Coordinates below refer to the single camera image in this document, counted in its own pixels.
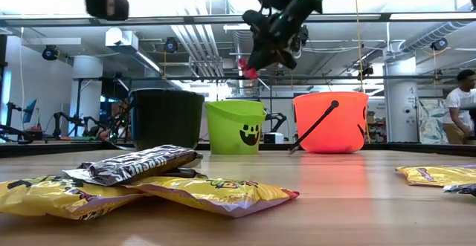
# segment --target white column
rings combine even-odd
[[[384,75],[417,75],[415,56],[404,60],[385,60]],[[416,80],[385,80],[388,142],[418,142],[418,85]]]
[[[103,60],[94,56],[76,56],[73,64],[73,78],[98,78],[103,76]],[[82,91],[80,97],[80,117],[93,117],[99,120],[100,98],[103,83],[100,81],[82,81]],[[78,81],[73,81],[71,85],[71,108],[69,115],[73,116],[77,110],[77,90]],[[74,128],[73,124],[69,125],[69,131]],[[77,135],[81,136],[84,130],[78,128]]]

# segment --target candy wrapper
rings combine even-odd
[[[476,184],[446,186],[443,190],[445,193],[471,194],[476,197]]]
[[[132,152],[97,163],[84,163],[80,165],[81,169],[64,172],[72,178],[91,184],[114,186],[160,175],[201,157],[192,149],[166,145]]]
[[[476,165],[398,167],[411,185],[444,187],[476,183]]]
[[[89,220],[142,196],[139,190],[101,187],[51,175],[0,183],[0,213]]]
[[[151,177],[127,187],[196,209],[231,217],[246,216],[297,198],[299,192],[253,181]]]

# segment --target green bucket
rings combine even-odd
[[[229,100],[205,104],[212,154],[256,155],[261,123],[266,118],[261,102]]]

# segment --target wooden table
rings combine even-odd
[[[0,160],[0,179],[28,178],[122,154],[96,151]],[[475,245],[476,198],[410,187],[396,166],[474,164],[407,152],[353,155],[261,152],[210,156],[202,172],[300,191],[241,219],[146,198],[94,221],[0,215],[0,245]]]

